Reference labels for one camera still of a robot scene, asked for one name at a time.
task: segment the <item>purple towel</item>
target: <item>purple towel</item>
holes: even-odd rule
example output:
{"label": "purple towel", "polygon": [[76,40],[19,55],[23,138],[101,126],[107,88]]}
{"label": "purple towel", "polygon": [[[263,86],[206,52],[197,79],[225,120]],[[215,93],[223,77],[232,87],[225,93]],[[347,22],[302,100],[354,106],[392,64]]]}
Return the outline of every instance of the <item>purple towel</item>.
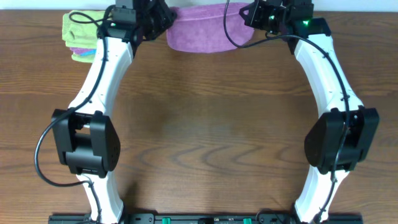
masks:
{"label": "purple towel", "polygon": [[84,49],[80,47],[70,47],[69,49],[73,51],[73,53],[78,55],[94,50],[94,49]]}
{"label": "purple towel", "polygon": [[[254,29],[244,25],[239,10],[247,3],[231,3],[226,25],[229,36],[239,45],[249,41]],[[174,50],[213,53],[236,47],[225,36],[223,16],[225,4],[177,8],[177,19],[167,30],[167,43]]]}

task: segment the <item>black cable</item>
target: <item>black cable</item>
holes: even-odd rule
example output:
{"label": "black cable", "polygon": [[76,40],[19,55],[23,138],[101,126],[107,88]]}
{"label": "black cable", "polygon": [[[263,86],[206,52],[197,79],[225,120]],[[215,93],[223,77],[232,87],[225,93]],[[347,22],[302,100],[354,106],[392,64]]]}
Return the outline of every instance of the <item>black cable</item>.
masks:
{"label": "black cable", "polygon": [[257,212],[256,221],[259,221],[259,215],[262,214],[264,211],[270,211],[270,212],[272,212],[272,213],[276,216],[276,218],[278,219],[278,221],[279,221],[281,224],[284,223],[284,222],[282,221],[282,219],[280,219],[279,216],[276,214],[276,212],[273,211],[273,210],[270,209],[270,208],[263,208],[263,209],[261,209],[259,212]]}
{"label": "black cable", "polygon": [[303,37],[300,37],[300,36],[297,36],[297,35],[290,35],[290,34],[287,34],[287,35],[277,35],[277,36],[275,36],[275,37],[269,37],[269,36],[268,36],[268,33],[266,33],[266,37],[267,37],[267,38],[264,39],[264,40],[260,40],[260,41],[257,41],[257,42],[255,42],[255,43],[247,44],[247,45],[238,45],[238,44],[235,43],[235,42],[231,39],[231,37],[228,35],[228,31],[227,31],[227,28],[226,28],[226,13],[227,13],[227,10],[228,10],[228,5],[229,5],[229,0],[227,0],[227,2],[226,2],[226,4],[225,4],[225,10],[224,10],[224,21],[223,21],[223,22],[224,22],[224,31],[225,31],[225,35],[227,36],[228,40],[229,40],[235,47],[237,47],[237,48],[248,48],[248,47],[252,47],[252,46],[255,46],[255,45],[257,45],[257,44],[261,44],[261,43],[264,43],[264,42],[267,42],[267,41],[270,41],[270,40],[283,39],[283,38],[295,38],[295,39],[298,39],[298,40],[302,40],[302,41],[304,41],[304,42],[310,44],[311,46],[315,47],[317,50],[319,50],[319,51],[323,54],[323,56],[329,61],[331,67],[333,68],[333,71],[334,71],[335,74],[336,74],[338,83],[339,83],[340,88],[341,88],[341,92],[342,92],[342,94],[343,94],[343,99],[342,99],[342,100],[344,100],[344,103],[345,103],[345,112],[346,112],[345,116],[346,116],[346,119],[345,119],[345,123],[344,123],[343,134],[342,134],[341,137],[340,137],[339,148],[338,148],[337,153],[336,153],[336,156],[335,156],[335,161],[334,161],[334,163],[333,163],[333,167],[331,168],[331,176],[330,176],[331,183],[332,183],[332,184],[331,184],[331,188],[330,188],[330,191],[329,191],[329,194],[328,194],[328,197],[327,197],[327,199],[326,199],[325,204],[322,206],[322,208],[320,208],[320,212],[315,216],[315,219],[316,219],[316,220],[314,220],[314,221],[315,221],[315,222],[317,221],[316,223],[319,223],[320,220],[322,219],[322,213],[326,211],[326,207],[328,206],[328,204],[329,204],[329,202],[330,202],[330,200],[331,200],[331,196],[333,195],[333,191],[335,190],[335,185],[336,185],[336,183],[337,183],[337,179],[336,179],[336,170],[337,170],[338,159],[339,159],[339,157],[340,157],[341,151],[343,150],[344,142],[345,142],[346,137],[347,137],[347,134],[348,134],[350,112],[349,112],[348,95],[347,95],[346,88],[345,88],[345,86],[344,86],[343,80],[341,79],[340,73],[338,72],[338,69],[337,69],[335,63],[334,63],[334,62],[332,61],[332,59],[330,58],[329,54],[328,54],[327,52],[325,52],[325,51],[324,51],[321,47],[319,47],[317,44],[315,44],[314,42],[312,42],[311,40],[304,39]]}
{"label": "black cable", "polygon": [[[101,21],[104,21],[104,20],[106,20],[107,18],[109,18],[109,14],[110,14],[110,12],[111,12],[111,10],[112,10],[113,7],[114,7],[114,5],[112,5],[112,6],[110,6],[110,7],[108,7],[108,8],[106,9],[105,14],[104,14],[104,18],[103,18]],[[73,16],[73,15],[84,16],[84,17],[86,17],[87,19],[89,19],[90,21],[89,21],[89,22],[76,21],[76,20],[72,19],[72,16]],[[51,181],[51,180],[48,179],[46,176],[44,176],[44,174],[43,174],[42,171],[40,170],[40,166],[39,166],[39,151],[40,151],[40,147],[41,147],[41,145],[42,145],[42,143],[43,143],[44,138],[46,137],[46,135],[49,133],[49,131],[50,131],[57,123],[59,123],[61,120],[65,119],[65,118],[69,117],[69,116],[70,116],[71,114],[73,114],[75,111],[77,111],[78,109],[80,109],[81,107],[83,107],[84,105],[86,105],[87,103],[90,102],[90,99],[93,97],[93,95],[94,95],[96,89],[98,88],[98,85],[100,84],[101,77],[102,77],[103,72],[104,72],[104,70],[105,70],[105,65],[106,65],[106,61],[107,61],[107,51],[108,51],[108,50],[107,50],[107,45],[106,45],[106,40],[105,40],[105,34],[104,34],[103,30],[102,30],[102,27],[98,24],[98,21],[95,21],[95,20],[94,20],[93,18],[91,18],[90,16],[88,16],[88,15],[86,15],[86,14],[84,14],[84,13],[81,13],[81,12],[73,12],[73,13],[71,13],[71,14],[69,15],[69,19],[70,19],[71,21],[73,21],[73,22],[77,22],[77,23],[81,23],[81,24],[94,23],[94,24],[96,25],[96,27],[98,28],[98,32],[100,33],[101,38],[102,38],[102,40],[103,40],[104,55],[103,55],[103,59],[102,59],[102,64],[101,64],[101,68],[100,68],[100,70],[99,70],[98,77],[97,77],[97,79],[96,79],[96,81],[95,81],[95,84],[94,84],[94,86],[93,86],[93,89],[91,90],[91,92],[90,92],[90,94],[87,96],[87,98],[85,98],[85,100],[84,100],[82,103],[80,103],[78,106],[76,106],[75,108],[71,108],[71,109],[69,109],[68,111],[66,111],[64,114],[61,114],[56,120],[52,121],[52,122],[46,127],[46,129],[45,129],[44,132],[42,133],[42,135],[41,135],[41,137],[40,137],[40,139],[39,139],[39,141],[37,142],[37,145],[36,145],[35,156],[34,156],[34,164],[35,164],[36,172],[37,172],[37,174],[39,175],[39,177],[40,177],[42,180],[44,180],[46,183],[48,183],[48,184],[50,184],[50,185],[52,185],[52,186],[55,186],[55,187],[73,187],[73,186],[77,186],[77,185],[81,185],[81,184],[88,184],[89,188],[91,189],[91,193],[92,193],[93,196],[94,196],[94,199],[95,199],[95,202],[96,202],[96,206],[97,206],[97,209],[98,209],[98,216],[97,216],[97,219],[96,219],[96,223],[99,223],[100,217],[101,217],[101,207],[100,207],[100,202],[99,202],[98,196],[97,196],[97,194],[96,194],[96,192],[95,192],[95,189],[94,189],[94,183],[93,183],[91,180],[84,180],[84,181],[74,182],[74,183],[70,183],[70,184],[59,184],[59,183],[56,183],[56,182]],[[80,224],[89,223],[89,222],[90,222],[90,221],[81,222]]]}

